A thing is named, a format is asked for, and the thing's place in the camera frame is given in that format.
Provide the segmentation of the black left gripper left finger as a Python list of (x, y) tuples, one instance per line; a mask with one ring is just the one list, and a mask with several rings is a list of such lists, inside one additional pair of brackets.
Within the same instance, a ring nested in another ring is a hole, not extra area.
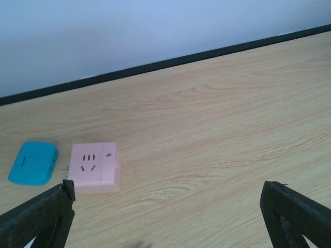
[(1, 247), (64, 247), (74, 218), (74, 182), (64, 180), (1, 215)]

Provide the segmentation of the pink cube socket adapter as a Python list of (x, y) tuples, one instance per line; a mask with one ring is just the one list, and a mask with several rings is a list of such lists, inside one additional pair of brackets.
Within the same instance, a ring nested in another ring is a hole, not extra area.
[(77, 194), (119, 192), (121, 154), (114, 142), (73, 144), (68, 179)]

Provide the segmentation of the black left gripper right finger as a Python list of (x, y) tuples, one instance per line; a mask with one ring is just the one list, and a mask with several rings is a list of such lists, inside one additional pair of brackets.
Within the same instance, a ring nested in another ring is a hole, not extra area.
[(265, 181), (260, 209), (273, 247), (330, 247), (330, 209), (276, 181)]

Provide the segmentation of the blue cube plug adapter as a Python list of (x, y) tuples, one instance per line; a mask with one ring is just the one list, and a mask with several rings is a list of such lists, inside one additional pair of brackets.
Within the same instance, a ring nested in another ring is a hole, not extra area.
[(58, 158), (58, 149), (48, 142), (22, 144), (9, 173), (10, 182), (21, 185), (45, 185), (49, 182)]

